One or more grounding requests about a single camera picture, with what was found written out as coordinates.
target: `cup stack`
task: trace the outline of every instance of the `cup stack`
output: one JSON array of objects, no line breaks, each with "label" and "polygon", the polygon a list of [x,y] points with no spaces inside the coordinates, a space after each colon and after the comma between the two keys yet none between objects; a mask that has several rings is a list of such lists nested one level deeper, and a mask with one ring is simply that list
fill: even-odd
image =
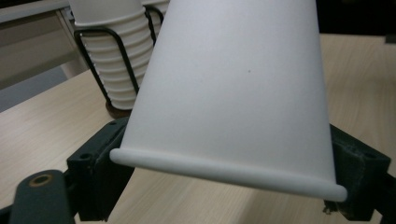
[{"label": "cup stack", "polygon": [[[106,27],[120,36],[140,86],[153,50],[142,3],[139,0],[69,0],[69,3],[77,28]],[[117,42],[110,35],[83,36],[82,41],[112,106],[132,109],[136,93]]]},{"label": "cup stack", "polygon": [[[168,9],[168,5],[170,0],[141,0],[144,6],[152,6],[158,8],[161,13],[165,16],[166,10]],[[154,25],[155,35],[158,36],[161,29],[161,20],[157,13],[150,12],[150,16],[152,18],[152,24]]]}]

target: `screw hole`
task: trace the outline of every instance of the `screw hole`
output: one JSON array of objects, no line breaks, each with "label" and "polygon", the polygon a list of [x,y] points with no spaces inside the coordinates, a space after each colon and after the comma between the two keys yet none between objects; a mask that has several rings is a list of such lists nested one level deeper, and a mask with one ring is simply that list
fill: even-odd
[{"label": "screw hole", "polygon": [[370,158],[370,159],[375,159],[376,158],[376,156],[374,154],[368,153],[368,152],[364,153],[364,156],[367,157],[367,158]]},{"label": "screw hole", "polygon": [[41,187],[48,184],[52,179],[52,175],[39,175],[29,181],[30,187]]},{"label": "screw hole", "polygon": [[91,154],[90,153],[84,153],[81,156],[79,156],[80,159],[82,160],[89,160],[91,158]]}]

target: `light wood surface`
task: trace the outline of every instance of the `light wood surface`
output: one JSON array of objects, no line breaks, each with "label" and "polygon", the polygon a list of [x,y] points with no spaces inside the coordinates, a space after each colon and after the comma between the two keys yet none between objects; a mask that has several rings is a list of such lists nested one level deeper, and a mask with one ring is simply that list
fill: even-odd
[{"label": "light wood surface", "polygon": [[[331,123],[396,159],[396,46],[380,37],[321,40]],[[111,120],[89,72],[1,113],[0,207],[26,176],[64,171]],[[394,163],[389,172],[396,175]],[[318,199],[136,169],[109,223],[347,223],[322,208]]]}]

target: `white surface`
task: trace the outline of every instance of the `white surface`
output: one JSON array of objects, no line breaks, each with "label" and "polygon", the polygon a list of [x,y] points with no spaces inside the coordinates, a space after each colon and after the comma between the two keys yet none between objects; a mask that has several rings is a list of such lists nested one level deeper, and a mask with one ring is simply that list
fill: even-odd
[{"label": "white surface", "polygon": [[111,159],[343,201],[315,1],[172,0]]}]

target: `black metal bracket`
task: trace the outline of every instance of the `black metal bracket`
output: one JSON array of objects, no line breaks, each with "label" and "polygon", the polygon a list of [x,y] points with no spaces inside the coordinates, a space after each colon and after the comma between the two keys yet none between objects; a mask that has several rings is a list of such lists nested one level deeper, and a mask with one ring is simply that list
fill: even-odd
[{"label": "black metal bracket", "polygon": [[337,184],[347,189],[342,203],[325,201],[324,212],[338,211],[346,219],[369,221],[374,210],[381,223],[396,223],[396,179],[388,174],[390,158],[331,127]]},{"label": "black metal bracket", "polygon": [[134,168],[113,163],[128,118],[109,122],[67,159],[68,170],[44,171],[25,178],[14,204],[0,210],[0,224],[75,223],[107,220]]}]

